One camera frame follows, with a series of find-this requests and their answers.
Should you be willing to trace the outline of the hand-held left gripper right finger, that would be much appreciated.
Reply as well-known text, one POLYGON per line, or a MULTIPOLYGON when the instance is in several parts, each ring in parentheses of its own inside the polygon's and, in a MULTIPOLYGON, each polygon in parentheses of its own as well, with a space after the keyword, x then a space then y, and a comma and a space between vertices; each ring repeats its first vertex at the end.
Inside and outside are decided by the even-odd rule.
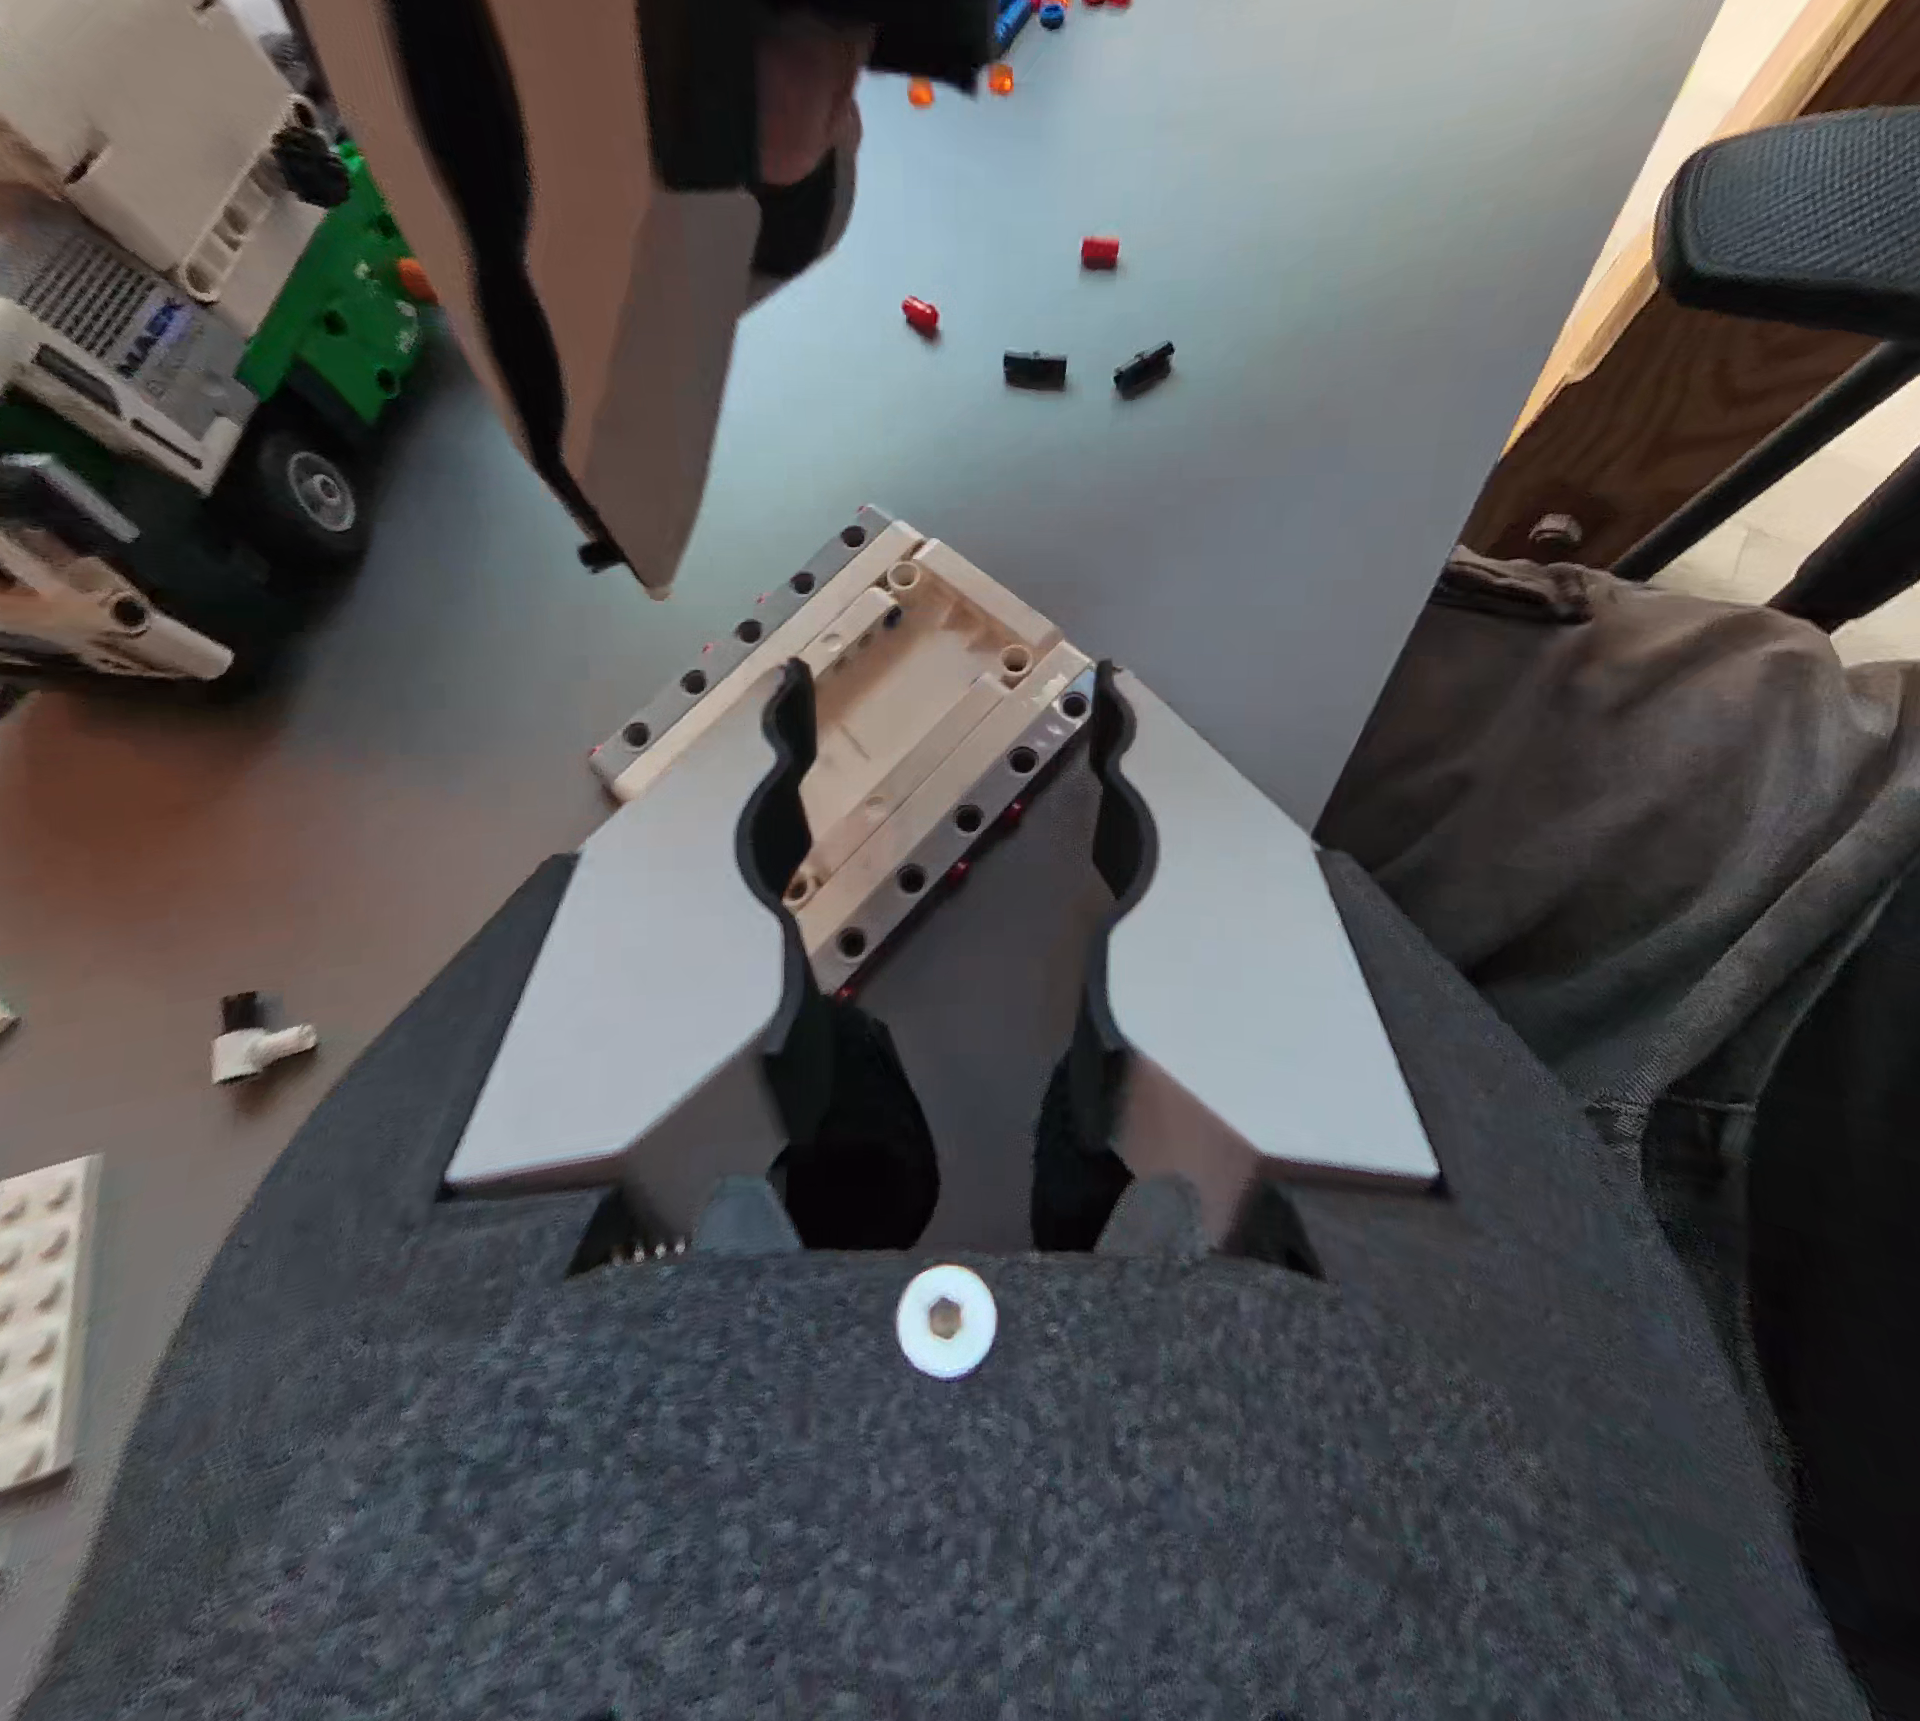
POLYGON ((1088 1144, 1171 1181, 1214 1251, 1291 1184, 1446 1170, 1306 829, 1133 671, 1094 680, 1088 1144))

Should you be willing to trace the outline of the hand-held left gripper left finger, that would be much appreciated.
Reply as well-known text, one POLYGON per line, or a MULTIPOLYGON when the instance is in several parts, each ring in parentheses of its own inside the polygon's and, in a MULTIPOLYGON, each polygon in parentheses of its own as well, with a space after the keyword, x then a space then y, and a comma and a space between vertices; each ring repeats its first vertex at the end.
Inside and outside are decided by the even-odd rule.
POLYGON ((820 1125, 826 998, 785 909, 815 757, 792 659, 577 852, 447 1193, 617 1188, 648 1240, 690 1239, 820 1125))

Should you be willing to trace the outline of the white and grey lego panel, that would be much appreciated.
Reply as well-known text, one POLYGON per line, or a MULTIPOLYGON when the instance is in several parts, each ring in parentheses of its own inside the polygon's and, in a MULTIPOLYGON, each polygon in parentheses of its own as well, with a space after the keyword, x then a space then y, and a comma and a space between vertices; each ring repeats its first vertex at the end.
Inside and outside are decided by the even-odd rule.
POLYGON ((815 680, 817 753, 784 905, 817 983, 849 1000, 1060 772, 1090 725, 1094 656, 943 540, 865 505, 591 750, 605 793, 652 792, 788 662, 815 680))

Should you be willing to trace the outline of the white and green lego truck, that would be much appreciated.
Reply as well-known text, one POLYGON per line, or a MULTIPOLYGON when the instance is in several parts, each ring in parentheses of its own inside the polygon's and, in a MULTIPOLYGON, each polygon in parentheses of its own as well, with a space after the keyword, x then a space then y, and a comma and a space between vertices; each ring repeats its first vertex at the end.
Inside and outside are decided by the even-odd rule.
POLYGON ((228 0, 4 0, 4 698, 237 692, 365 563, 434 294, 228 0))

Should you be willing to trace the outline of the white lego connector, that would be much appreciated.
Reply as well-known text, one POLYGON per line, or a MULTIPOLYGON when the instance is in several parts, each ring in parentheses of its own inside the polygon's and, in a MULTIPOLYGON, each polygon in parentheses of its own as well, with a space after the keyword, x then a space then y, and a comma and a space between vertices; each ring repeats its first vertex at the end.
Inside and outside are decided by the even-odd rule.
POLYGON ((320 1051, 316 1026, 228 1029, 209 1044, 209 1081, 215 1088, 253 1084, 282 1063, 295 1063, 320 1051))

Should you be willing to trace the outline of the white studded lego plate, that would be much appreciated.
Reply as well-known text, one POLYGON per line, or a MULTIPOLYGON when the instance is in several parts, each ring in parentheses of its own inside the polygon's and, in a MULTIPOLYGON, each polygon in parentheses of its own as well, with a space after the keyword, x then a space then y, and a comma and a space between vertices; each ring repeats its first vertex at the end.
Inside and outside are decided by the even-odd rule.
POLYGON ((4 1181, 4 1497, 56 1482, 79 1450, 100 1166, 4 1181))

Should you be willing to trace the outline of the grey clothing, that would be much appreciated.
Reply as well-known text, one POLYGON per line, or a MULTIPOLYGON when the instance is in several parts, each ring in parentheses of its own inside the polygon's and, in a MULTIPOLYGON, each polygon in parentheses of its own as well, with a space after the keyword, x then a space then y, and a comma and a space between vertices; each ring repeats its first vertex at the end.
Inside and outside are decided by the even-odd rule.
POLYGON ((1456 550, 1319 821, 1639 1177, 1917 1716, 1917 659, 1456 550))

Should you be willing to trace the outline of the wooden furniture panel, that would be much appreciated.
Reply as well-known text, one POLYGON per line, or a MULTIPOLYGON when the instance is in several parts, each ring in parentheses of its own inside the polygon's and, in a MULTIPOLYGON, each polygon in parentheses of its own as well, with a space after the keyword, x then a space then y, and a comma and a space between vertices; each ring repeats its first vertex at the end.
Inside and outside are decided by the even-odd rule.
MULTIPOLYGON (((1917 0, 1809 0, 1717 124, 1719 136, 1802 114, 1917 100, 1917 0)), ((1856 366, 1871 340, 1678 307, 1652 234, 1605 268, 1557 338, 1461 543, 1526 557, 1551 515, 1572 560, 1611 564, 1754 445, 1856 366)))

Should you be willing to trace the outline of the black office chair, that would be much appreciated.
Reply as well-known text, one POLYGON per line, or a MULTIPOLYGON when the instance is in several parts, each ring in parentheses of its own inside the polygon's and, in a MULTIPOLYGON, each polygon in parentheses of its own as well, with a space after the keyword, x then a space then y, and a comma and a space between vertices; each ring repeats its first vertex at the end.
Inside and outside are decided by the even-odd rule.
POLYGON ((1621 581, 1663 572, 1917 384, 1917 107, 1819 111, 1693 150, 1661 198, 1652 265, 1681 307, 1871 352, 1619 557, 1621 581))

